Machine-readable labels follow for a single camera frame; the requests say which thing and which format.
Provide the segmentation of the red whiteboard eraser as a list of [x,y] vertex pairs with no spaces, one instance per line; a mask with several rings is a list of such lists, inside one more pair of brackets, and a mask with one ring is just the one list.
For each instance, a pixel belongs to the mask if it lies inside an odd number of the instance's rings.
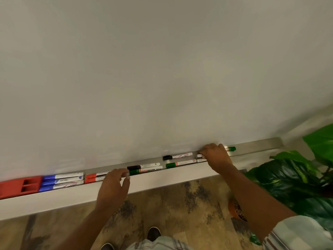
[[43,176],[0,182],[0,200],[38,193]]

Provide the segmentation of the white whiteboard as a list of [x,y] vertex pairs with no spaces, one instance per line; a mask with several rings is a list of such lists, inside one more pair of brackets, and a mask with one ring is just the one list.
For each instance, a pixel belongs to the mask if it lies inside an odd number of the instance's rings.
[[0,0],[0,181],[281,137],[333,103],[333,0]]

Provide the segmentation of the red capped whiteboard marker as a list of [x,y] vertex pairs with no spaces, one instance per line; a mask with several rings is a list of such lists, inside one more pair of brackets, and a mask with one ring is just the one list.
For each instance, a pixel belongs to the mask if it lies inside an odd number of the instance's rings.
[[103,181],[105,179],[106,175],[103,176],[98,176],[98,177],[94,177],[94,178],[87,178],[84,181],[84,184],[90,184],[90,183],[94,183],[94,182],[99,182],[99,181]]
[[89,174],[89,175],[86,175],[86,176],[85,176],[85,180],[86,180],[86,179],[92,179],[92,178],[96,178],[96,177],[105,176],[107,173],[108,173],[108,172]]

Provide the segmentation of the large green leafy plant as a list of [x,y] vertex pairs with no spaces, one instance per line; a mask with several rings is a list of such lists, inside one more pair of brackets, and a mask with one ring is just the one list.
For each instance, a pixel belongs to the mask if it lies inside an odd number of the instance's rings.
[[314,219],[326,232],[333,233],[333,123],[302,139],[315,162],[327,167],[322,176],[314,162],[298,151],[271,156],[269,162],[245,176],[297,214]]

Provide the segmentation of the blue capped whiteboard marker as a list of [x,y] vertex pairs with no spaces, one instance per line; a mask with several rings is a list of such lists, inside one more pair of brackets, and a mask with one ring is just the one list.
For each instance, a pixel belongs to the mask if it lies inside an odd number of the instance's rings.
[[52,190],[56,190],[56,189],[69,188],[69,187],[82,185],[82,184],[84,184],[84,180],[73,181],[73,182],[68,182],[68,183],[63,183],[63,184],[42,186],[42,187],[40,187],[38,192],[41,193],[41,192],[47,192],[47,191],[52,191]]
[[47,180],[47,181],[43,181],[41,183],[41,187],[65,184],[65,183],[70,183],[70,182],[75,182],[75,181],[80,181],[80,180],[84,180],[84,176]]
[[56,174],[56,175],[46,175],[46,176],[43,176],[43,181],[51,181],[51,180],[57,180],[57,179],[81,177],[81,176],[84,176],[84,175],[85,175],[84,172]]

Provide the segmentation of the person's left forearm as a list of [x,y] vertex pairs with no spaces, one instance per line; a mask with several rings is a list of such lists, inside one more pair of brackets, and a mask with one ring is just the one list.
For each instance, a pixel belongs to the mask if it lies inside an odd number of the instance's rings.
[[101,230],[119,207],[96,207],[55,250],[91,250]]

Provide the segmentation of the person's left hand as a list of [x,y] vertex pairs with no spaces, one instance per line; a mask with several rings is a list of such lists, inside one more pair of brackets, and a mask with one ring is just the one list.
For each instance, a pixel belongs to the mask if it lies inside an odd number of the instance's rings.
[[122,198],[120,192],[126,176],[129,176],[129,170],[125,168],[114,169],[106,174],[98,192],[97,210],[112,214],[122,206],[126,198]]

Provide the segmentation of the black capped whiteboard marker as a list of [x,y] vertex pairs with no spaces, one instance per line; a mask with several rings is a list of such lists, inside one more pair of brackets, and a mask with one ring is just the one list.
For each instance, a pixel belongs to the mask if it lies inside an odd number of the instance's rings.
[[179,158],[184,158],[184,157],[189,157],[189,156],[192,156],[193,153],[192,152],[188,152],[188,153],[182,153],[182,154],[177,154],[177,155],[166,155],[166,156],[163,156],[163,161],[166,161],[166,160],[172,160],[172,159],[179,159]]
[[127,169],[129,171],[132,171],[132,170],[145,169],[145,168],[151,168],[151,167],[156,167],[156,166],[160,166],[160,163],[150,163],[150,164],[128,166]]

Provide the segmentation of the plaid shirt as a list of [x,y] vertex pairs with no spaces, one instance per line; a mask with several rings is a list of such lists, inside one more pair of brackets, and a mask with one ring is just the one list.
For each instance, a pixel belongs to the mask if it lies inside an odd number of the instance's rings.
[[[126,250],[194,250],[174,238],[160,236],[131,244]],[[294,216],[279,222],[262,242],[262,250],[333,250],[333,234],[316,220]]]

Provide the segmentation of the person's right hand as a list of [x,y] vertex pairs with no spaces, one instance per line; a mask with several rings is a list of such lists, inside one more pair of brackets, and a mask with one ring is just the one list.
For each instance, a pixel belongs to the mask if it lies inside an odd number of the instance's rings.
[[220,175],[227,175],[234,169],[234,165],[222,144],[207,144],[200,151],[209,155],[210,158],[207,161],[209,166]]

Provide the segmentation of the metal marker tray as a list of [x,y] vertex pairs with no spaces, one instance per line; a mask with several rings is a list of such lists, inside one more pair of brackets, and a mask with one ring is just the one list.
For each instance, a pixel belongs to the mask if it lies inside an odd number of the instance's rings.
[[[236,151],[228,152],[228,154],[235,167],[241,170],[266,162],[269,160],[269,156],[279,153],[283,144],[280,138],[270,138],[234,146]],[[215,175],[217,173],[209,167],[207,162],[163,169],[131,176],[128,193],[142,192]],[[101,182],[95,182],[0,200],[0,221],[96,201],[100,186]]]

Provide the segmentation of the person's right forearm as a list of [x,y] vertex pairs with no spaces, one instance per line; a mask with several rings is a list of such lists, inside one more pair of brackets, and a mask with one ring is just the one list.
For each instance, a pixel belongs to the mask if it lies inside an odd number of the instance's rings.
[[218,169],[218,173],[231,189],[250,229],[261,242],[279,222],[297,216],[295,212],[249,180],[232,164],[222,166]]

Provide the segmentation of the green capped whiteboard marker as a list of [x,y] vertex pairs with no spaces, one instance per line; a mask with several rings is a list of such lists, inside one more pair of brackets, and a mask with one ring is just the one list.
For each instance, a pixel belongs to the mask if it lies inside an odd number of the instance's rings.
[[[224,146],[224,149],[225,149],[227,152],[233,152],[233,151],[236,151],[236,147],[234,147],[234,146]],[[197,158],[205,159],[205,156],[202,155],[202,154],[197,154]]]
[[197,163],[197,160],[193,159],[193,160],[186,160],[186,161],[180,161],[180,162],[167,163],[165,165],[165,167],[167,169],[170,169],[170,168],[175,168],[175,167],[189,165],[189,164],[195,164],[195,163]]
[[143,168],[143,169],[135,169],[135,170],[130,170],[129,175],[138,175],[141,173],[147,173],[151,171],[157,171],[163,169],[163,166],[154,166],[154,167],[148,167],[148,168]]

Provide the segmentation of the orange plant pot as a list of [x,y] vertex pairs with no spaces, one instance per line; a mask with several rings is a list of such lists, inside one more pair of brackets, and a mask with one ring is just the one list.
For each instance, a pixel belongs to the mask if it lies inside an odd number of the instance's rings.
[[242,210],[239,206],[239,203],[235,198],[230,198],[228,201],[228,210],[231,216],[237,220],[248,222],[245,216],[242,213]]

